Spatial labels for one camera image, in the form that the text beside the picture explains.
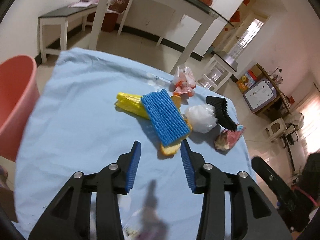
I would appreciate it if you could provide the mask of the pink snack wrapper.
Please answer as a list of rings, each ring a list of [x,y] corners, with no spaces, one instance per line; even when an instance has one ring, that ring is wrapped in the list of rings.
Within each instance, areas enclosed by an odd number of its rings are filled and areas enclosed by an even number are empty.
[[[244,130],[245,127],[241,124],[237,125],[235,131],[224,129],[214,140],[214,148],[217,151],[231,150],[244,133]]]

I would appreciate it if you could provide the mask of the red white plastic bag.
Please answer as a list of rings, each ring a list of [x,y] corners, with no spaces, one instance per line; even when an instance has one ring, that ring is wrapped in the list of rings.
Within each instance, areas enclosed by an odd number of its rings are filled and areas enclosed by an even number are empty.
[[[175,88],[173,95],[187,95],[188,97],[193,97],[195,94],[194,89],[196,88],[196,81],[191,68],[185,64],[181,64],[177,67],[172,84]]]

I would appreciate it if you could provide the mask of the pink plastic trash bin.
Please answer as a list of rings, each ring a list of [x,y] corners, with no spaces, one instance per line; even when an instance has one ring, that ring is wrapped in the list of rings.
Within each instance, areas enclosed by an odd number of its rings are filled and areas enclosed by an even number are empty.
[[[23,131],[40,96],[36,61],[18,55],[1,63],[1,157],[16,161]]]

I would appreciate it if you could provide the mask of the light blue table cloth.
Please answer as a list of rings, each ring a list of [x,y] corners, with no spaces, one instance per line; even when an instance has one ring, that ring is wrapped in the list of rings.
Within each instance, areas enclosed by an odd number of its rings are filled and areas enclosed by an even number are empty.
[[[188,187],[180,154],[161,156],[151,122],[118,109],[120,92],[170,90],[172,76],[136,61],[75,48],[60,54],[29,117],[16,160],[18,229],[28,237],[70,176],[99,172],[142,145],[136,179],[120,196],[128,239],[195,239],[203,196]]]

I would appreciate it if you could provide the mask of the purple toy television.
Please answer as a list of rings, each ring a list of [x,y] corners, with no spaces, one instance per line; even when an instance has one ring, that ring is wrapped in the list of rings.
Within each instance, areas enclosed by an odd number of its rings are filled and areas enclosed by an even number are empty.
[[[268,79],[261,79],[244,93],[244,100],[253,113],[261,110],[276,97],[276,88]]]

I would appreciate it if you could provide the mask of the yellow folded plastic bag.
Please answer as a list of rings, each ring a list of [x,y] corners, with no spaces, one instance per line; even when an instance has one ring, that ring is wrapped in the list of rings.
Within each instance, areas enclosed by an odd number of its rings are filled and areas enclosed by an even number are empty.
[[[116,106],[145,119],[150,119],[141,101],[141,95],[118,93]]]

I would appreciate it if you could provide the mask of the small white side table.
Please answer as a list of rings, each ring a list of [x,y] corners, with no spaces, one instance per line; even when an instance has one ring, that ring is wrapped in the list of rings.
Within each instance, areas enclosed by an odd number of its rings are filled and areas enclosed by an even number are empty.
[[[224,51],[217,51],[204,67],[197,83],[217,92],[237,72],[238,63]]]

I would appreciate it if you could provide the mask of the low black-top bench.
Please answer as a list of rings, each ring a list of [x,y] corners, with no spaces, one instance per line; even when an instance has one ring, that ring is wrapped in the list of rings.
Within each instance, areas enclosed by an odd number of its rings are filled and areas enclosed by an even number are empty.
[[[96,12],[97,5],[88,7],[63,7],[48,12],[39,17],[39,45],[42,63],[47,62],[47,55],[59,56],[61,51],[67,50],[67,36],[69,22],[81,19],[81,31],[85,31],[87,16]],[[45,26],[60,26],[60,49],[46,47],[44,28]]]

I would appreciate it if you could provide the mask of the papers on bench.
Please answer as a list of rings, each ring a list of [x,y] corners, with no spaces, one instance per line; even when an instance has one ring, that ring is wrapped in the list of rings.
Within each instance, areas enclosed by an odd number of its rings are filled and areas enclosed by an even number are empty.
[[[87,7],[94,7],[96,6],[96,3],[93,3],[92,1],[80,1],[80,2],[75,2],[70,4],[68,7],[69,8],[87,8]]]

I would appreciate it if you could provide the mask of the dark red floor box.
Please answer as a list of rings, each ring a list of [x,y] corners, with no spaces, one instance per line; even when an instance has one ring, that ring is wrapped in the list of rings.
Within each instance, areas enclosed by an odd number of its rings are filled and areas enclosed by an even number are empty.
[[[101,30],[112,32],[119,15],[125,12],[130,0],[108,0]]]

